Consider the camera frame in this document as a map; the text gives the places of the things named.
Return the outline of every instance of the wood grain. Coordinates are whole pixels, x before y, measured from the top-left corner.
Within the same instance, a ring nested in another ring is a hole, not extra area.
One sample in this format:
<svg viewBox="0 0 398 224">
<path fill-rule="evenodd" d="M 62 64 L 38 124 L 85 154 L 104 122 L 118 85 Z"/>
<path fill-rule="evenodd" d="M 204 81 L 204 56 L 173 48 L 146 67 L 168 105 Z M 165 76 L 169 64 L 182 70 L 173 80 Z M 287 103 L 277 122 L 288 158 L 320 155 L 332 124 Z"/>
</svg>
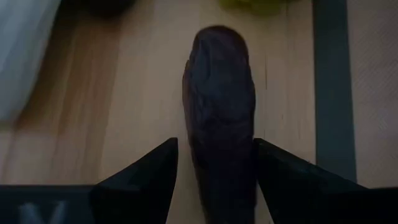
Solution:
<svg viewBox="0 0 398 224">
<path fill-rule="evenodd" d="M 195 34 L 213 24 L 247 42 L 255 135 L 315 162 L 310 0 L 269 17 L 225 11 L 214 0 L 141 0 L 111 21 L 61 10 L 32 98 L 16 127 L 0 135 L 2 183 L 95 183 L 175 136 L 168 223 L 203 223 L 181 79 Z M 259 193 L 258 223 L 271 221 L 266 211 Z"/>
</svg>

